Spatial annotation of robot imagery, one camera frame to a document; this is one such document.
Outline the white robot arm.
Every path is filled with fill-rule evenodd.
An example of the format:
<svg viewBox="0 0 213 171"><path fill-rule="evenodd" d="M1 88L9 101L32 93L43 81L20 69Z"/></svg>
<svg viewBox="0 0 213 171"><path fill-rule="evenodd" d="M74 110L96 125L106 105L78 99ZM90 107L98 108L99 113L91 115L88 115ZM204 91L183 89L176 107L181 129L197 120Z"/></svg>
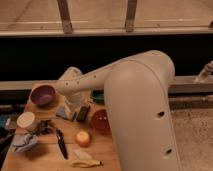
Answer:
<svg viewBox="0 0 213 171"><path fill-rule="evenodd" d="M174 76L171 58L151 50L81 76L68 75L56 89L65 96L104 91L122 171L182 171L168 100Z"/></svg>

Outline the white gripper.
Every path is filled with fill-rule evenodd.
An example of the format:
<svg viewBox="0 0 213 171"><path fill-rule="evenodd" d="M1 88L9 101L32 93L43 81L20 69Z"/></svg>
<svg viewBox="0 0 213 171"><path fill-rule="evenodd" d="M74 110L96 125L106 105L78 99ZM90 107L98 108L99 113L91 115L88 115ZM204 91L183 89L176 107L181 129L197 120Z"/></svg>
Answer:
<svg viewBox="0 0 213 171"><path fill-rule="evenodd" d="M65 108L65 114L68 120L72 119L73 110L80 107L83 101L83 96L81 92L78 93L71 93L66 96L66 104L64 105ZM76 121L78 121L81 118L81 108L78 108L76 110Z"/></svg>

